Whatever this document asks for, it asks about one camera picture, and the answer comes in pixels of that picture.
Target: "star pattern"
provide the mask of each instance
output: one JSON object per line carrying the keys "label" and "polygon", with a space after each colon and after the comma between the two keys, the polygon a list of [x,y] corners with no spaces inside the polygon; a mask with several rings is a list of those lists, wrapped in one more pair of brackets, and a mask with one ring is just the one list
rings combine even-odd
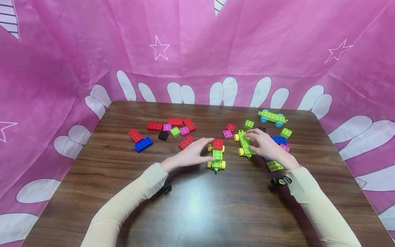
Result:
{"label": "star pattern", "polygon": [[6,134],[4,133],[4,130],[17,124],[18,123],[0,122],[0,141],[4,143],[7,142]]}
{"label": "star pattern", "polygon": [[343,52],[347,51],[349,48],[353,47],[353,45],[346,46],[346,42],[347,42],[347,39],[345,39],[343,41],[343,43],[341,43],[339,45],[339,47],[337,47],[336,49],[329,49],[329,52],[331,54],[328,57],[328,59],[324,62],[324,64],[326,64],[327,62],[329,62],[333,58],[336,59],[337,61],[339,61],[341,54]]}
{"label": "star pattern", "polygon": [[149,46],[151,46],[151,48],[155,50],[155,60],[158,59],[160,56],[164,57],[166,60],[169,60],[166,56],[165,51],[167,48],[169,48],[170,45],[161,44],[156,35],[155,35],[155,44]]}

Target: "black wristband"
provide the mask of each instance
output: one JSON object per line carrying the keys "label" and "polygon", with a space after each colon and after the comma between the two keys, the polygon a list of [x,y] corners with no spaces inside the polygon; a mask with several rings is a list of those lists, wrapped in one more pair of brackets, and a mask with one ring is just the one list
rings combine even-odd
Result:
{"label": "black wristband", "polygon": [[165,183],[163,184],[163,187],[160,189],[160,191],[163,194],[167,194],[169,191],[171,191],[171,183],[166,180]]}

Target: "white star outline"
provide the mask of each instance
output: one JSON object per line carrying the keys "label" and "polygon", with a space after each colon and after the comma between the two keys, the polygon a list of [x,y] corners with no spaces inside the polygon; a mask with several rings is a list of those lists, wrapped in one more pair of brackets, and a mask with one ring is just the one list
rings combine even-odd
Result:
{"label": "white star outline", "polygon": [[[162,45],[162,46],[165,46],[166,45],[166,48],[163,50],[163,54],[164,55],[162,55],[161,53],[159,53],[159,55],[157,55],[156,54],[156,46],[158,45],[158,42],[159,42],[159,45]],[[165,58],[167,61],[169,60],[168,58],[167,58],[167,55],[166,55],[166,53],[165,53],[165,51],[166,51],[166,49],[167,48],[169,48],[169,44],[161,44],[160,43],[160,41],[159,41],[159,39],[158,39],[158,37],[155,35],[155,44],[154,45],[149,45],[152,49],[154,49],[155,50],[155,60],[157,60],[160,56],[162,56],[163,58]]]}
{"label": "white star outline", "polygon": [[14,125],[17,125],[18,123],[0,122],[0,124],[2,124],[2,123],[3,123],[3,124],[9,124],[8,126],[3,127],[3,128],[0,129],[0,133],[2,134],[2,136],[0,136],[0,141],[6,143],[6,142],[7,142],[7,139],[6,139],[6,134],[4,133],[4,130],[7,129],[7,128],[9,128],[9,127],[12,127],[12,126],[14,126]]}
{"label": "white star outline", "polygon": [[[324,64],[326,64],[327,62],[329,62],[332,58],[336,59],[336,61],[339,61],[341,55],[343,54],[343,52],[347,51],[349,48],[353,47],[354,45],[349,45],[349,46],[345,46],[347,42],[347,39],[345,39],[340,45],[339,47],[337,47],[336,49],[329,49],[329,52],[331,53],[329,55],[329,57],[327,58],[327,60],[324,62]],[[333,55],[333,51],[340,49],[340,47],[343,46],[342,48],[344,49],[342,52],[340,52],[339,57],[336,56],[332,56]]]}

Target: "building blocks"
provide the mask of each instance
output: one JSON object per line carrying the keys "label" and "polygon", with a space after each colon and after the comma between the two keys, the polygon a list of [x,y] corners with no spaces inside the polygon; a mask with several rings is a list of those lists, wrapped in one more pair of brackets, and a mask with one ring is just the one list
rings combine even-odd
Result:
{"label": "building blocks", "polygon": [[129,131],[129,136],[133,139],[135,143],[141,141],[143,137],[140,135],[140,133],[136,129],[132,129]]}
{"label": "building blocks", "polygon": [[288,139],[288,138],[291,136],[291,134],[292,134],[292,131],[291,131],[291,130],[289,130],[289,129],[287,129],[287,128],[284,128],[284,129],[281,131],[280,136],[282,136],[282,137]]}
{"label": "building blocks", "polygon": [[267,110],[267,109],[264,109],[263,111],[259,111],[258,115],[261,117],[260,121],[262,123],[271,121],[271,122],[275,123],[275,126],[277,128],[281,128],[284,123],[288,122],[288,120],[285,119],[284,115],[282,115],[281,113],[275,114],[275,113],[269,112],[269,110]]}
{"label": "building blocks", "polygon": [[211,168],[217,173],[218,170],[223,170],[226,167],[226,162],[224,160],[216,160],[214,162],[207,162],[207,168]]}
{"label": "building blocks", "polygon": [[224,130],[222,133],[225,139],[230,139],[233,137],[232,132],[230,130]]}
{"label": "building blocks", "polygon": [[151,130],[151,131],[162,131],[162,127],[163,127],[162,123],[149,122],[147,124],[147,130]]}
{"label": "building blocks", "polygon": [[171,130],[171,124],[163,124],[163,131],[169,132]]}
{"label": "building blocks", "polygon": [[275,143],[277,143],[278,145],[280,145],[280,144],[287,145],[287,139],[285,139],[285,138],[282,137],[282,136],[271,136],[271,138],[272,138],[273,141],[274,141]]}
{"label": "building blocks", "polygon": [[174,127],[174,128],[171,129],[170,133],[171,133],[174,137],[176,137],[176,136],[179,136],[179,135],[181,134],[181,131],[180,131],[177,127]]}
{"label": "building blocks", "polygon": [[233,131],[235,131],[235,128],[236,128],[236,126],[235,125],[233,125],[233,124],[231,124],[231,123],[228,123],[228,125],[226,126],[226,130],[230,130],[231,132],[233,132]]}
{"label": "building blocks", "polygon": [[287,153],[290,152],[290,147],[284,144],[280,144],[280,147],[282,147],[282,149],[284,149]]}
{"label": "building blocks", "polygon": [[215,160],[222,160],[222,150],[213,150],[212,153]]}
{"label": "building blocks", "polygon": [[182,150],[186,149],[187,146],[189,146],[189,144],[191,144],[193,141],[195,140],[195,138],[193,138],[193,136],[191,135],[187,135],[187,137],[185,137],[180,144],[178,144],[178,147],[181,148]]}
{"label": "building blocks", "polygon": [[284,167],[277,161],[268,162],[268,163],[266,163],[266,166],[270,172],[275,172],[275,171],[284,169]]}
{"label": "building blocks", "polygon": [[220,139],[214,139],[214,141],[213,141],[213,149],[225,152],[224,141],[222,141]]}
{"label": "building blocks", "polygon": [[152,145],[153,145],[153,142],[152,142],[151,138],[146,137],[146,138],[142,139],[141,141],[137,142],[136,144],[134,144],[134,148],[136,149],[136,151],[138,153],[141,153]]}
{"label": "building blocks", "polygon": [[190,118],[184,119],[184,124],[188,127],[189,132],[193,132],[196,130],[196,127]]}
{"label": "building blocks", "polygon": [[237,150],[239,156],[246,156],[247,158],[251,158],[251,156],[255,153],[248,149],[250,141],[248,140],[248,138],[244,138],[245,134],[245,131],[239,130],[239,132],[233,136],[233,139],[240,143],[240,148]]}
{"label": "building blocks", "polygon": [[167,123],[175,127],[182,127],[182,122],[183,120],[181,118],[172,118],[172,117],[169,117],[169,120],[167,121]]}
{"label": "building blocks", "polygon": [[209,144],[207,150],[209,152],[213,151],[212,155],[213,155],[213,158],[215,159],[214,162],[211,162],[211,161],[207,162],[207,168],[213,169],[215,173],[217,173],[218,170],[225,169],[226,162],[224,160],[222,160],[222,153],[225,151],[225,146],[222,146],[222,150],[212,150],[211,144]]}
{"label": "building blocks", "polygon": [[167,138],[169,137],[169,132],[162,130],[159,135],[158,135],[158,139],[162,140],[162,141],[166,141]]}
{"label": "building blocks", "polygon": [[219,150],[225,152],[224,141],[220,139],[214,139],[213,145],[211,144],[207,145],[207,151],[211,152],[211,150]]}
{"label": "building blocks", "polygon": [[254,122],[252,122],[251,120],[247,120],[246,123],[244,124],[244,128],[246,129],[252,129],[254,126]]}
{"label": "building blocks", "polygon": [[189,130],[187,126],[180,128],[180,131],[182,136],[186,136],[189,134]]}
{"label": "building blocks", "polygon": [[266,128],[264,128],[264,127],[258,127],[258,129],[260,129],[260,130],[262,130],[263,132],[266,133]]}

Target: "lego vehicle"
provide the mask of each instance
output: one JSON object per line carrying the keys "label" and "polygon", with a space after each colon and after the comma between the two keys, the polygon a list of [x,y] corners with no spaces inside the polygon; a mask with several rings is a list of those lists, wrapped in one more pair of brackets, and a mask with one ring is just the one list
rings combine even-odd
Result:
{"label": "lego vehicle", "polygon": [[266,123],[267,121],[274,122],[277,128],[281,128],[282,125],[286,122],[288,122],[287,119],[285,119],[284,115],[281,113],[275,114],[272,112],[269,112],[268,109],[264,109],[263,111],[259,111],[258,115],[261,117],[260,121],[262,123]]}
{"label": "lego vehicle", "polygon": [[226,162],[222,160],[222,153],[225,152],[225,146],[222,140],[214,139],[213,145],[209,144],[207,146],[207,151],[212,152],[214,162],[207,162],[207,168],[211,168],[217,173],[218,170],[223,170],[226,167]]}
{"label": "lego vehicle", "polygon": [[240,143],[240,148],[237,150],[239,156],[246,156],[247,158],[251,158],[254,152],[248,149],[250,141],[247,138],[244,138],[245,134],[245,131],[239,130],[239,132],[233,136],[233,139]]}

